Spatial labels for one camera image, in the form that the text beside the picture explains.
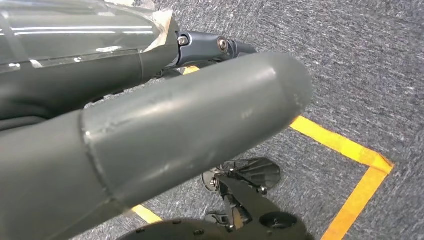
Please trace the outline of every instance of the tape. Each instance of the tape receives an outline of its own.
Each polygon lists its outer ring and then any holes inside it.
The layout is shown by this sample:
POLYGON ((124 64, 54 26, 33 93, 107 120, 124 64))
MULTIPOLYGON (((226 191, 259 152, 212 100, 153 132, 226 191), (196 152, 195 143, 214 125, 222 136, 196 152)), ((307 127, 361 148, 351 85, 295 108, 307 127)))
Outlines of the tape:
MULTIPOLYGON (((200 69, 195 66, 186 67, 184 75, 198 70, 200 69)), ((380 153, 342 135, 331 132, 303 116, 299 116, 290 127, 355 162, 369 166, 369 169, 321 238, 321 240, 342 240, 380 185, 390 174, 394 164, 380 153)), ((141 205, 133 208, 133 211, 149 224, 161 221, 160 217, 141 205)))
POLYGON ((154 214, 152 211, 142 205, 133 207, 132 211, 139 215, 140 218, 142 218, 148 224, 154 224, 162 221, 162 219, 158 215, 154 214))
POLYGON ((386 174, 393 169, 393 163, 378 152, 331 132, 303 116, 298 117, 290 127, 360 164, 378 169, 386 174))
POLYGON ((386 177, 385 172, 370 167, 327 228, 321 240, 342 240, 386 177))

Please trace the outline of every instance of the screw head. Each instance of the screw head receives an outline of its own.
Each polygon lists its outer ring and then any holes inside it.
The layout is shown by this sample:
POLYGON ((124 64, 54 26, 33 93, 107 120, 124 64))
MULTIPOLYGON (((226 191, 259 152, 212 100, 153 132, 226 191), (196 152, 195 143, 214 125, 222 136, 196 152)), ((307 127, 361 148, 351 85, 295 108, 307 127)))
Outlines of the screw head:
POLYGON ((189 38, 186 36, 179 36, 176 40, 178 41, 178 45, 180 46, 185 46, 189 44, 189 38))
POLYGON ((219 50, 221 52, 223 52, 223 53, 227 52, 228 51, 228 42, 227 42, 227 40, 225 38, 223 38, 223 37, 218 38, 218 47, 219 47, 219 50))

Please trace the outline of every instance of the gray carpet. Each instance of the gray carpet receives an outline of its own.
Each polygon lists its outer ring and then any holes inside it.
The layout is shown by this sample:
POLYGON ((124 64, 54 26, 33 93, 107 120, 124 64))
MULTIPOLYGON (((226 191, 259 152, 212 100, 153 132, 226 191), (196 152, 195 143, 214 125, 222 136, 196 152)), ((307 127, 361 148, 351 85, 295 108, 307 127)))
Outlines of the gray carpet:
MULTIPOLYGON (((184 30, 287 52, 314 76, 305 117, 396 166, 345 239, 424 239, 424 2, 421 0, 156 0, 184 30)), ((283 181, 270 198, 319 239, 366 167, 288 129, 241 158, 267 156, 283 181)), ((200 218, 220 200, 193 179, 144 206, 200 218)), ((144 223, 122 216, 77 239, 109 240, 144 223)))

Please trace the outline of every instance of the yellow floor marking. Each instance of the yellow floor marking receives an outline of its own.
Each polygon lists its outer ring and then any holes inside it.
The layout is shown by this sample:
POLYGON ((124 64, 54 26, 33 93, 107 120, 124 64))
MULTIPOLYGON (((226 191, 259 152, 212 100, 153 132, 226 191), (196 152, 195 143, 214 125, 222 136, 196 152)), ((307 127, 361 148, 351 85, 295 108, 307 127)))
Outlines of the yellow floor marking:
POLYGON ((142 205, 133 207, 132 211, 139 215, 148 224, 154 224, 162 221, 162 219, 158 215, 154 214, 152 211, 142 205))

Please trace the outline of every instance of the bolt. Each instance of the bolt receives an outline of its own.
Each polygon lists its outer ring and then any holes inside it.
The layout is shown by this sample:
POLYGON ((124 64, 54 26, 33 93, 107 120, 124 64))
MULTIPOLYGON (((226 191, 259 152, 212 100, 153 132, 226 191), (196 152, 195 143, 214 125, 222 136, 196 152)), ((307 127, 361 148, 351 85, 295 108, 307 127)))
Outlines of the bolt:
POLYGON ((267 195, 268 194, 268 190, 267 190, 266 187, 260 186, 259 193, 262 194, 262 195, 267 195))
POLYGON ((189 44, 189 38, 186 37, 186 36, 179 36, 177 38, 177 41, 178 41, 178 45, 180 45, 180 46, 185 46, 185 45, 189 44))
POLYGON ((218 47, 219 47, 219 50, 221 52, 223 52, 223 53, 227 52, 227 50, 228 50, 227 40, 223 37, 218 38, 218 47))
POLYGON ((217 186, 217 180, 214 178, 214 179, 212 179, 212 180, 210 180, 210 183, 209 183, 212 187, 216 187, 217 186))
POLYGON ((199 229, 193 232, 195 236, 200 236, 200 235, 203 235, 204 233, 205 231, 203 229, 199 229))

